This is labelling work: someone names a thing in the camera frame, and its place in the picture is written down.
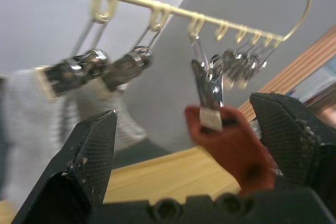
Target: screw hole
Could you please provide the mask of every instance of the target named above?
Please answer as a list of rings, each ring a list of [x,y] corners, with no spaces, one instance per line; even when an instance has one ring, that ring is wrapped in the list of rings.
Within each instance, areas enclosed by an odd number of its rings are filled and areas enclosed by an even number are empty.
[[[173,220],[181,214],[180,204],[173,199],[163,199],[153,207],[153,215],[156,220]]]
[[[239,214],[242,210],[241,201],[234,194],[224,194],[216,200],[216,203],[233,215]]]

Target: white wall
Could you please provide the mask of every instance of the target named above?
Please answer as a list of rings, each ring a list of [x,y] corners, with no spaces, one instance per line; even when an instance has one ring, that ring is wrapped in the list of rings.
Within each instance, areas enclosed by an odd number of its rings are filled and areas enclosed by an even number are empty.
[[[89,20],[91,0],[0,0],[0,74],[50,65],[69,56]],[[157,0],[179,5],[182,0]],[[148,25],[150,11],[120,3],[99,48],[127,52]]]

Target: sock hanger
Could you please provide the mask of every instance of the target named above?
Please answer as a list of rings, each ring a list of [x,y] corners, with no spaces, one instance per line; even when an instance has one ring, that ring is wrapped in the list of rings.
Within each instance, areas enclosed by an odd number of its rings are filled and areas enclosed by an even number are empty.
[[[151,9],[152,15],[150,19],[150,29],[152,31],[161,30],[166,24],[169,15],[177,15],[182,17],[188,17],[190,19],[190,24],[188,26],[188,34],[191,37],[199,33],[200,30],[202,29],[202,25],[205,22],[208,22],[217,25],[217,29],[215,31],[215,39],[217,41],[220,41],[224,37],[226,31],[230,28],[237,31],[236,34],[237,43],[240,43],[246,34],[252,34],[254,35],[252,38],[253,40],[255,40],[256,37],[258,37],[258,39],[259,38],[265,39],[263,43],[264,47],[267,47],[272,41],[273,42],[272,47],[274,48],[276,48],[281,42],[286,41],[299,28],[299,26],[306,18],[306,15],[311,5],[311,0],[307,0],[306,7],[299,21],[295,24],[295,26],[287,35],[282,36],[262,31],[259,29],[250,28],[244,25],[235,24],[223,19],[206,16],[204,14],[192,12],[190,10],[181,9],[158,1],[153,0],[107,0],[107,1],[108,1],[108,8],[105,12],[102,12],[100,10],[102,0],[92,0],[91,16],[94,21],[101,24],[105,24],[108,21],[110,21],[113,18],[114,13],[117,9],[118,2],[121,1]]]

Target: wooden table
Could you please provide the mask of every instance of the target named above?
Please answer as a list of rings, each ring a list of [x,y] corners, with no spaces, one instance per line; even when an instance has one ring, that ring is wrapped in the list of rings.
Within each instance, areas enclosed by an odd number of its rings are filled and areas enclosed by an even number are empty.
[[[237,181],[202,148],[195,147],[113,170],[104,202],[144,200],[152,204],[164,197],[184,202],[186,196],[238,192]],[[0,224],[10,223],[13,209],[0,201]]]

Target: white sock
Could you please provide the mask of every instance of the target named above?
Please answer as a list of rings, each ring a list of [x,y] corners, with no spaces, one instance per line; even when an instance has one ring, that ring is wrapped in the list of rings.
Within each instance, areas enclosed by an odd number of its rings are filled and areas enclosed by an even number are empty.
[[[19,209],[79,118],[71,94],[48,101],[34,69],[7,77],[2,105],[9,143],[4,195]]]
[[[122,150],[147,138],[146,131],[129,115],[123,102],[127,85],[110,92],[101,79],[95,79],[76,90],[76,99],[81,120],[107,110],[118,114],[114,150]]]

